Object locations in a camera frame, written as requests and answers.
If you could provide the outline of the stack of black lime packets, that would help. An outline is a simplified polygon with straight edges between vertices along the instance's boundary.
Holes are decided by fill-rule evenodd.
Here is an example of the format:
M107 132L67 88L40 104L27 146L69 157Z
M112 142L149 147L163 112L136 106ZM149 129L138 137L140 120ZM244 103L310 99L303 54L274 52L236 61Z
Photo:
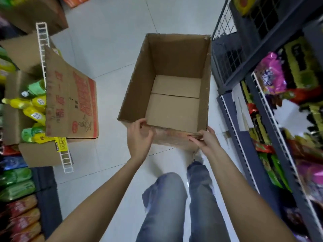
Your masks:
M323 101L323 70L305 37L289 40L277 53L286 82L279 97L297 105Z

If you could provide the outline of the plain brown cardboard box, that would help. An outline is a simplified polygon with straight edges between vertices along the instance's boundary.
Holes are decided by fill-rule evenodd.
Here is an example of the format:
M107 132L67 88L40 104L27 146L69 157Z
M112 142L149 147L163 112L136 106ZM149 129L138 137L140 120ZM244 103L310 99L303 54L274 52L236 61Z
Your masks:
M45 22L49 35L68 28L59 0L24 0L15 6L0 4L0 16L25 33L36 30L36 23Z

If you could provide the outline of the person's right forearm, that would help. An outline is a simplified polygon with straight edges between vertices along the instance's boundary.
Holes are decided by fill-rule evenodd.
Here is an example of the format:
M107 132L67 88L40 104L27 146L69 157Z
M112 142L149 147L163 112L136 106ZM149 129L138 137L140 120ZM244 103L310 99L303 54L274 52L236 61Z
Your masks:
M297 242L287 225L247 182L220 146L201 147L240 242Z

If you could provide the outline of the dark blue shelf base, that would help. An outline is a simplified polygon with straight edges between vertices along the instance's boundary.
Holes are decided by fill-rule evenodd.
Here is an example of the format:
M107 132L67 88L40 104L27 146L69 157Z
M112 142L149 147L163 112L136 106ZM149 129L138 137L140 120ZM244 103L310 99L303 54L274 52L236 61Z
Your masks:
M53 167L35 167L31 171L41 212L42 232L48 239L63 221L54 170Z

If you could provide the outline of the row of mixed snack packets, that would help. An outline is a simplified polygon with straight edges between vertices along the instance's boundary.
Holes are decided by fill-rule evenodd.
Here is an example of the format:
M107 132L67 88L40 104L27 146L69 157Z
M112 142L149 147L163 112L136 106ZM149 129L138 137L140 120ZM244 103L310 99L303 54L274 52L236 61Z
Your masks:
M249 87L245 80L240 82L240 86L242 88L249 115L253 122L254 127L249 129L249 134L252 138L257 154L272 184L292 192L281 167L281 163L272 146L272 142L269 139L267 130L262 122L261 114L253 101L253 96L250 93Z

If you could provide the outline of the orange snack packet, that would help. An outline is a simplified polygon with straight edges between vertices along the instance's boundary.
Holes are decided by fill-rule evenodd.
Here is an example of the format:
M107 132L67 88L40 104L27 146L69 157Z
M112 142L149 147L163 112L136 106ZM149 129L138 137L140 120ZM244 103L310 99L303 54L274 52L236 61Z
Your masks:
M66 3L68 5L68 7L70 7L71 9L80 6L83 3L86 3L87 1L90 0L63 0L64 3Z

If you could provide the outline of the person's right hand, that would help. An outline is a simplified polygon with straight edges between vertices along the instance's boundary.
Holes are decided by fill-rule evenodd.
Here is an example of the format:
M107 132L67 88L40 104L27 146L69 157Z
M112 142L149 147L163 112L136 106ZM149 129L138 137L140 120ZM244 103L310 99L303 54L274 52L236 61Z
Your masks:
M222 147L220 146L215 131L210 126L207 126L207 130L200 130L199 133L202 136L200 140L204 140L204 146L198 148L202 150L208 159L218 159L219 155L217 151L222 150Z

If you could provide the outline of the yellow price tag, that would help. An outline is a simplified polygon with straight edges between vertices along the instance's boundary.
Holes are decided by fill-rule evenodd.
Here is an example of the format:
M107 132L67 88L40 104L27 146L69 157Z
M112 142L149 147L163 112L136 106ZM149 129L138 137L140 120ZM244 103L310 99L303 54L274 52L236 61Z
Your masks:
M66 152L69 150L66 137L54 137L54 142L57 152Z

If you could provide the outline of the person's left leg in jeans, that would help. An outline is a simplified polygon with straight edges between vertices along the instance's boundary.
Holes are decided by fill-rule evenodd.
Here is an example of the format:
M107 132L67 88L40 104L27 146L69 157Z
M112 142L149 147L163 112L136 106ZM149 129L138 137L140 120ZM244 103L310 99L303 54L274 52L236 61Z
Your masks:
M180 175L158 177L142 194L146 217L136 242L183 242L187 197Z

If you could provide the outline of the person's white shoe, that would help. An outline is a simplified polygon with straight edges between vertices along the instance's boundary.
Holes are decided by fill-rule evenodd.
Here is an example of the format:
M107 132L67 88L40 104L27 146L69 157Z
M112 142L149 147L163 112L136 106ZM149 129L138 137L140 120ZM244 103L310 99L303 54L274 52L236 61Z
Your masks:
M204 164L203 153L200 151L200 149L194 151L192 157L194 163L200 163L202 165Z

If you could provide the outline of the dark grey shelf unit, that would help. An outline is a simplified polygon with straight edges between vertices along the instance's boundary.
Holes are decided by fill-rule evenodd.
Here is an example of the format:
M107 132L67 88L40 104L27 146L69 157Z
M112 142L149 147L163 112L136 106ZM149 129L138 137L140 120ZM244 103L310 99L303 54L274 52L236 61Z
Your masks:
M323 0L280 0L277 14L277 24L224 84L220 80L212 55L212 73L218 85L219 96L225 93L232 94L240 131L249 133L249 129L254 127L240 82L242 80L246 82L246 77L255 71L258 63L269 52L278 55L277 51L289 40L302 35L323 70ZM297 105L292 101L282 100L279 94L264 95L289 146L294 162L296 163L296 159L303 159L323 165L323 101ZM292 230L298 241L312 242L292 192L273 185L261 160L260 163L260 195ZM310 201L323 228L323 205L311 199Z

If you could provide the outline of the green snack packet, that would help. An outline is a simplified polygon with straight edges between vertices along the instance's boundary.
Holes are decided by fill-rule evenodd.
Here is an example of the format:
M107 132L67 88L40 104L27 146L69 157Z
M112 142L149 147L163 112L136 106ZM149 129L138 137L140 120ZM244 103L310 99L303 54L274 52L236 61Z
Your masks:
M13 184L0 191L0 202L11 202L21 197L30 195L36 190L32 180L26 180Z
M32 171L28 167L6 170L0 174L0 187L8 187L32 178Z

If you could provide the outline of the group of yellow green bottles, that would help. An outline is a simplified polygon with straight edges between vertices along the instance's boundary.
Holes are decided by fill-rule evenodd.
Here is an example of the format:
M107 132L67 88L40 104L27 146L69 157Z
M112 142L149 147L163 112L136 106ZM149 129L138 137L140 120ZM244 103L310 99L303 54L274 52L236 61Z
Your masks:
M55 141L54 137L46 136L46 83L45 79L40 79L27 86L21 92L22 98L3 98L2 103L19 109L23 114L34 121L34 125L25 128L21 132L21 139L25 143L43 144Z

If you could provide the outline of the pink purple snack packet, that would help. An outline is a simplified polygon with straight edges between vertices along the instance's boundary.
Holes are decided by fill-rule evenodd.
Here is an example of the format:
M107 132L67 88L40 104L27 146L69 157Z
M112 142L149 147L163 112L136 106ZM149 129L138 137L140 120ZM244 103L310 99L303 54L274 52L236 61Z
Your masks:
M323 165L296 159L296 167L306 194L323 205Z

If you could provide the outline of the red printed cardboard box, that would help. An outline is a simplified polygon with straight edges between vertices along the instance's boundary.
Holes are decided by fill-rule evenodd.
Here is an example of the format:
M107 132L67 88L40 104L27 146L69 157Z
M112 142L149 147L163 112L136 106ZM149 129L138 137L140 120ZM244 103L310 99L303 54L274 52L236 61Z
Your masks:
M21 92L43 79L37 34L0 41L9 58L18 67L5 85L5 98L22 98ZM99 136L96 83L54 51L46 47L46 73L49 100L46 107L46 136L66 137L67 143L92 140ZM29 167L62 165L55 142L25 143L21 132L34 121L19 109L4 106L3 143L18 145Z

